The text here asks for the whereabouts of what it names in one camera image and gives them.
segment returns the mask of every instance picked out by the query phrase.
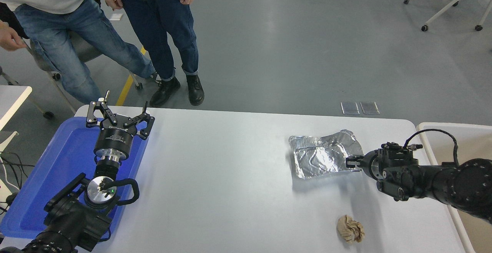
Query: white table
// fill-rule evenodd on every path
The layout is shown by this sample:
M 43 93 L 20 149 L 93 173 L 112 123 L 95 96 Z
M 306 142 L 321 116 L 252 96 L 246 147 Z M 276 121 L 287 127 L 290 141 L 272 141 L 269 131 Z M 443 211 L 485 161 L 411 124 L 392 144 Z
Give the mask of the white table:
M 446 206 L 435 200 L 395 202 L 362 172 L 318 180 L 293 173 L 291 135 L 349 129 L 367 153 L 387 141 L 403 144 L 416 131 L 407 120 L 148 111 L 156 119 L 136 177 L 140 199 L 126 206 L 117 231 L 95 253 L 464 251 Z M 423 150 L 415 157 L 429 164 Z M 345 214 L 363 224 L 362 243 L 339 238 L 336 224 Z M 2 247 L 28 241 L 6 238 Z
M 12 118 L 31 92 L 31 87 L 0 85 L 0 130 Z

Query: black shoe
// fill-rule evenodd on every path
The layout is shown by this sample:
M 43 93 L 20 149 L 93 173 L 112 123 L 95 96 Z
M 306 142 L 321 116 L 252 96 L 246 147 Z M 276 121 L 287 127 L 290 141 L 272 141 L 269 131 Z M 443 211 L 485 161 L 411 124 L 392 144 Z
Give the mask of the black shoe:
M 205 98 L 205 93 L 203 92 L 202 84 L 200 83 L 200 78 L 198 78 L 198 75 L 187 75 L 186 82 L 188 82 L 189 102 L 193 106 L 202 104 L 203 99 Z
M 159 107 L 164 104 L 171 95 L 180 88 L 180 82 L 176 77 L 170 81 L 162 81 L 159 84 L 159 89 L 153 94 L 150 102 L 151 107 Z

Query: white bin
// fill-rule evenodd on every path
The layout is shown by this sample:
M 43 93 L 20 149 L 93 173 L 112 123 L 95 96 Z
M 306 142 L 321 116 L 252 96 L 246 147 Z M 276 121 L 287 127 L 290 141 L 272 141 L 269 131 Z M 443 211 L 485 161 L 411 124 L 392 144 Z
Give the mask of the white bin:
M 492 126 L 459 123 L 420 123 L 417 126 L 417 130 L 430 128 L 444 130 L 456 138 L 460 164 L 473 158 L 492 160 Z M 423 132 L 420 140 L 431 164 L 453 161 L 454 144 L 448 135 L 435 131 Z M 492 225 L 452 207 L 449 209 L 466 251 L 491 253 Z

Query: yellow floor line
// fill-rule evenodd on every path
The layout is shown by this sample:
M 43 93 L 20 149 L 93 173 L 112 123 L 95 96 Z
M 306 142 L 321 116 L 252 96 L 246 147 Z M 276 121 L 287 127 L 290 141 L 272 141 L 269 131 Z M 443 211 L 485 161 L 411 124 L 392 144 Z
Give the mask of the yellow floor line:
M 140 52 L 142 53 L 142 55 L 145 55 L 147 51 L 145 50 L 144 47 L 142 47 Z M 118 97 L 118 101 L 116 101 L 116 106 L 123 106 L 123 104 L 125 103 L 125 99 L 128 96 L 128 92 L 130 91 L 130 87 L 132 83 L 133 83 L 133 78 L 131 75 L 129 75 L 126 80 L 125 86 L 123 86 L 123 90 L 121 90 L 120 96 Z

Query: blue tray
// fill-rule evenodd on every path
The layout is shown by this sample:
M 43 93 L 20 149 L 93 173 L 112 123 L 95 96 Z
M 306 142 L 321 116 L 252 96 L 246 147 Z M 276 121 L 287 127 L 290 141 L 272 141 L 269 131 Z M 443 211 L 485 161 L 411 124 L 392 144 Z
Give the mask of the blue tray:
M 33 239 L 42 232 L 46 213 L 43 208 L 62 188 L 81 172 L 86 178 L 94 175 L 94 146 L 99 136 L 99 127 L 86 128 L 86 118 L 75 117 L 64 121 L 51 139 L 26 183 L 22 186 L 9 211 L 5 214 L 0 230 L 5 236 Z M 130 157 L 123 160 L 117 180 L 135 179 L 147 142 L 139 137 L 133 139 Z M 131 187 L 119 188 L 121 200 L 129 199 Z M 111 232 L 115 233 L 125 206 L 111 211 Z

